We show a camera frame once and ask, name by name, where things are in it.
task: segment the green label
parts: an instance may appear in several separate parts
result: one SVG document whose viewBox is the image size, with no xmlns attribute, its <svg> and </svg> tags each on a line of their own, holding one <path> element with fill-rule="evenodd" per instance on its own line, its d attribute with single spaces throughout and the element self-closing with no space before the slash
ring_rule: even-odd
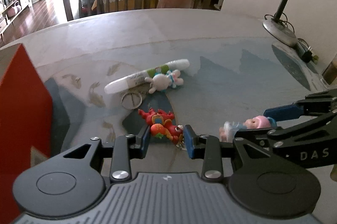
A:
<svg viewBox="0 0 337 224">
<path fill-rule="evenodd" d="M 149 77 L 153 78 L 156 73 L 166 74 L 169 69 L 169 66 L 164 64 L 162 66 L 146 70 L 146 72 L 149 74 Z"/>
</svg>

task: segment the doll face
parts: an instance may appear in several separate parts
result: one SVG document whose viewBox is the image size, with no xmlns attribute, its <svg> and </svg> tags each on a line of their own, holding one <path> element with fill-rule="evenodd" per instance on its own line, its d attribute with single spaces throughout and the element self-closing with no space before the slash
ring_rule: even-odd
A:
<svg viewBox="0 0 337 224">
<path fill-rule="evenodd" d="M 256 118 L 246 120 L 244 123 L 245 126 L 247 126 L 247 129 L 256 129 L 259 125 L 259 120 Z"/>
</svg>

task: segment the wooden floor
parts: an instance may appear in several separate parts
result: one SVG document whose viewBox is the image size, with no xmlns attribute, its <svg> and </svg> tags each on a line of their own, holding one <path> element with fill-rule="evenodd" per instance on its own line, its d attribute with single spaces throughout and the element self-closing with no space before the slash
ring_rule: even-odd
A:
<svg viewBox="0 0 337 224">
<path fill-rule="evenodd" d="M 27 7 L 4 32 L 3 42 L 0 47 L 17 40 L 30 33 L 50 27 L 55 24 L 65 23 L 63 0 L 41 0 Z"/>
</svg>

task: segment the drawer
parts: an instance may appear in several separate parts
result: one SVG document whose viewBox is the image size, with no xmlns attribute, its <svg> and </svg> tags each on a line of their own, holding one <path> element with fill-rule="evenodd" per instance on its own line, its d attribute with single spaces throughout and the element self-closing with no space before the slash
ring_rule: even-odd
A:
<svg viewBox="0 0 337 224">
<path fill-rule="evenodd" d="M 0 23 L 0 32 L 2 32 L 7 25 L 5 18 Z"/>
<path fill-rule="evenodd" d="M 29 1 L 28 0 L 20 0 L 20 4 L 22 9 L 24 9 L 26 6 L 28 6 Z"/>
</svg>

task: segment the red box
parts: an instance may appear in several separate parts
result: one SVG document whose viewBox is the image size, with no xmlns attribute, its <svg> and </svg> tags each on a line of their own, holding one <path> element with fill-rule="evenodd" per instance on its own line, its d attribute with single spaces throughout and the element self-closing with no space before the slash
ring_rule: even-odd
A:
<svg viewBox="0 0 337 224">
<path fill-rule="evenodd" d="M 20 211 L 15 178 L 50 156 L 52 98 L 22 44 L 0 50 L 0 224 Z"/>
</svg>

